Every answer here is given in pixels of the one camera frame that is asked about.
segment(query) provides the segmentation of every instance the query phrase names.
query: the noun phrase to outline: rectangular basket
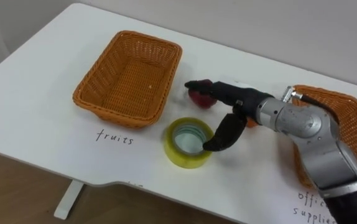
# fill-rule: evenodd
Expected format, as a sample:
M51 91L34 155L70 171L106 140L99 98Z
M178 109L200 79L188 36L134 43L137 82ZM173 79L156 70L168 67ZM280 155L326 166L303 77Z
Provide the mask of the rectangular basket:
M175 43L118 32L77 86L73 101L121 126L153 124L162 114L181 55Z
M329 106L337 114L340 122L340 139L351 148L357 158L357 99L343 93L306 85L296 85L295 89L296 92L310 96ZM293 99L293 104L307 105L297 99ZM305 187L312 188L312 182L304 171L296 145L294 145L294 155L296 173L300 183Z

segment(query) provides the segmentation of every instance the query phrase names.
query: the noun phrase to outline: table surface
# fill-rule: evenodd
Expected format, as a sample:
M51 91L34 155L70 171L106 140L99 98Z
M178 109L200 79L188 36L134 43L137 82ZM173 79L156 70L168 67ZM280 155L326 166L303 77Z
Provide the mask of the table surface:
M72 101L75 87L121 30L183 48L162 117L139 131L105 123ZM167 159L161 138L171 122L191 116L215 129L230 111L221 103L202 111L188 100L183 83L203 78L246 83L275 96L287 85L306 84L357 97L356 85L73 4L0 64L0 154L90 185L129 184L244 223L307 223L308 214L317 214L320 223L328 218L321 203L315 206L315 192L297 182L292 143L266 128L245 130L232 148L214 153L198 169ZM97 141L101 130L132 144ZM315 204L309 206L311 194Z

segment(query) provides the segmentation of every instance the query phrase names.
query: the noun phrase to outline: black cable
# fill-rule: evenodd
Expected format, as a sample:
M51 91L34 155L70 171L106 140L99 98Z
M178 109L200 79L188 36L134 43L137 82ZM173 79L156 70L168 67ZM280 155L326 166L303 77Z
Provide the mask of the black cable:
M339 124L338 115L329 106L327 106L327 105L319 102L318 100L315 100L315 99L313 99L313 98L311 98L311 97L309 97L307 95L303 95L300 100L305 102L305 103L310 103L311 105L318 106L318 107L321 107L322 109L326 110L327 112L329 112L332 115L332 117L336 121L336 123Z

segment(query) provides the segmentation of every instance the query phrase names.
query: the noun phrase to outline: wooden floor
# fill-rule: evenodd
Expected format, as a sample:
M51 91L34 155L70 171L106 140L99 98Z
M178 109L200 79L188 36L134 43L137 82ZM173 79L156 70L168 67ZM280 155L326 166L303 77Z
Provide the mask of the wooden floor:
M124 185L86 186L65 221L53 217L70 180L0 156L0 224L232 224Z

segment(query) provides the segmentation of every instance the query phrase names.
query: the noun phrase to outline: roll of tape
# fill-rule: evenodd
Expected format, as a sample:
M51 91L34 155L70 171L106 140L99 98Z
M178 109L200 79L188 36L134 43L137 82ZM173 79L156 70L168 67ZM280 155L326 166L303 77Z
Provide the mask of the roll of tape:
M202 145L213 137L207 124L196 118L180 118L165 132L164 147L167 157L179 167L194 169L202 166L211 152Z

